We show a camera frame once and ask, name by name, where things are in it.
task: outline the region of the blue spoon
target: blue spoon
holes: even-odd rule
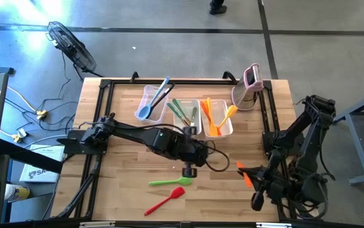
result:
[[[165,85],[168,84],[170,77],[167,77],[164,79],[164,81],[162,82],[161,86],[159,87],[158,91],[156,91],[156,94],[154,96],[154,98],[152,98],[152,101],[149,102],[146,106],[144,106],[143,108],[141,108],[141,110],[138,113],[138,117],[139,118],[143,118],[146,119],[149,116],[149,113],[151,112],[151,106],[152,103],[154,103],[155,99],[158,97],[158,95],[162,92],[163,88],[165,88]]]

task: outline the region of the red spatula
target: red spatula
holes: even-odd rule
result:
[[[177,199],[177,198],[179,198],[183,194],[184,194],[183,187],[177,187],[177,188],[175,188],[167,199],[165,199],[161,203],[158,203],[157,205],[155,205],[154,207],[152,207],[151,209],[149,209],[148,211],[146,211],[145,212],[145,216],[147,216],[150,213],[154,212],[156,209],[158,209],[160,206],[162,206],[168,200],[170,200],[170,199]]]

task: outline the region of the green spatula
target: green spatula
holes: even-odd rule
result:
[[[161,180],[161,181],[152,181],[149,183],[150,186],[157,186],[162,184],[181,184],[181,185],[190,185],[192,184],[191,178],[181,177],[177,180]]]

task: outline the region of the electric fan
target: electric fan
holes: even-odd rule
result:
[[[80,42],[62,23],[49,22],[47,31],[49,34],[48,39],[73,62],[73,67],[77,74],[76,67],[79,67],[83,72],[103,77],[94,72],[96,62],[86,50],[85,44]]]

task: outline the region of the orange spatula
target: orange spatula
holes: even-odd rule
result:
[[[238,168],[245,168],[245,166],[242,163],[240,163],[239,161],[237,161],[237,166],[238,166]],[[246,185],[248,187],[253,187],[251,179],[248,177],[248,175],[246,173],[243,173],[243,174],[244,174],[244,179],[245,179]]]

